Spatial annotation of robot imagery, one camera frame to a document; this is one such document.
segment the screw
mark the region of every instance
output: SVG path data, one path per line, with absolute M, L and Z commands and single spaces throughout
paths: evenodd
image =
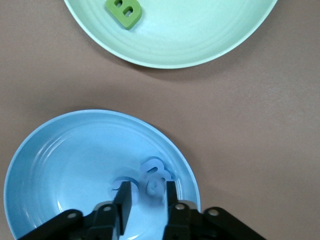
M 178 210 L 183 210 L 183 209 L 185 209 L 185 205 L 179 203 L 179 204 L 175 205 L 175 208 Z
M 77 216 L 77 214 L 73 212 L 73 213 L 70 213 L 67 218 L 68 219 L 73 219 L 76 216 Z
M 112 207 L 106 206 L 106 207 L 103 209 L 103 211 L 108 212 L 108 211 L 110 211 L 111 209 L 112 209 Z
M 210 210 L 208 211 L 208 213 L 209 213 L 210 216 L 213 216 L 213 217 L 216 217 L 216 216 L 219 215 L 219 212 L 218 212 L 217 210 L 213 209 L 213 208 L 210 209 Z

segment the tabletop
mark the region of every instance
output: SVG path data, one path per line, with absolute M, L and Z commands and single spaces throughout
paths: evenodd
M 270 240 L 320 235 L 320 1 L 279 0 L 244 43 L 165 70 L 96 44 L 64 1 L 0 3 L 0 188 L 11 158 L 58 115 L 109 109 L 146 121 L 190 164 L 202 209 Z M 3 198 L 0 239 L 12 240 Z

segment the mint green plate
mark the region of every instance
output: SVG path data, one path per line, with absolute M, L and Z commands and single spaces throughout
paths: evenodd
M 106 0 L 64 0 L 83 30 L 134 64 L 186 68 L 216 59 L 246 40 L 277 0 L 138 0 L 142 17 L 126 30 Z

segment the green object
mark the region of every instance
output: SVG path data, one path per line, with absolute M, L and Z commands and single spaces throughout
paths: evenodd
M 106 0 L 64 1 L 78 24 L 104 49 L 131 63 L 159 69 L 191 67 L 228 53 L 260 26 L 277 2 L 138 0 L 142 17 L 124 30 L 107 12 Z
M 142 15 L 137 0 L 107 0 L 105 6 L 127 30 L 131 29 Z

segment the plate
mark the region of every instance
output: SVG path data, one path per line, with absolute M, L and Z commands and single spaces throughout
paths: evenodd
M 190 166 L 160 131 L 115 111 L 70 112 L 38 127 L 14 154 L 4 185 L 5 214 L 17 239 L 65 210 L 91 213 L 113 200 L 121 181 L 131 181 L 133 206 L 121 239 L 161 240 L 168 214 L 155 179 L 172 179 L 178 198 L 200 209 Z
M 142 17 L 126 30 L 106 0 L 64 0 L 101 47 L 151 68 L 186 68 L 216 59 L 246 40 L 277 0 L 138 0 Z

